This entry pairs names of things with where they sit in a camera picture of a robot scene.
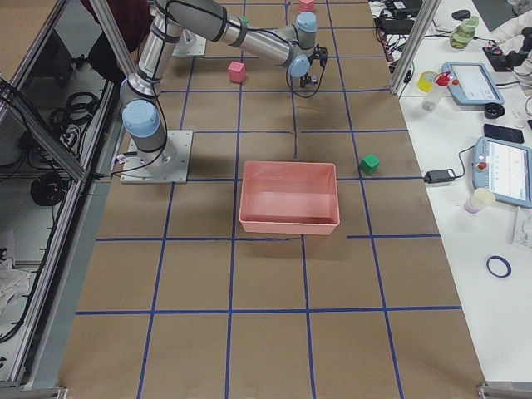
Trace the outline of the silver robot arm near bin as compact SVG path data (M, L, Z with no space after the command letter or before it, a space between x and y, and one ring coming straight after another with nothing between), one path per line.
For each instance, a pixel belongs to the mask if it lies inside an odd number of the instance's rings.
M224 42L283 67L300 81L314 61L325 67L328 50L316 42L318 20L301 12L275 30L253 27L215 1L157 1L144 49L135 71L121 84L121 118L146 163L164 157L168 133L158 108L160 83L184 32L209 42Z

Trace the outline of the black gripper near bin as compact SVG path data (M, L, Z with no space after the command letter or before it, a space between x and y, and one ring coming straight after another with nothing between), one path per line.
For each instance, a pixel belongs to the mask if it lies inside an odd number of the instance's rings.
M323 79L324 72L327 67L327 63L328 63L328 49L319 44L316 44L314 46L313 53L308 57L308 61L311 67L313 66L314 62L319 63L321 72L320 72L320 76L318 76L318 84L315 86L320 86L322 79ZM300 86L312 86L308 81L308 78L310 76L313 76L313 75L310 75L309 72L306 72L303 75L303 77L299 78L299 85Z

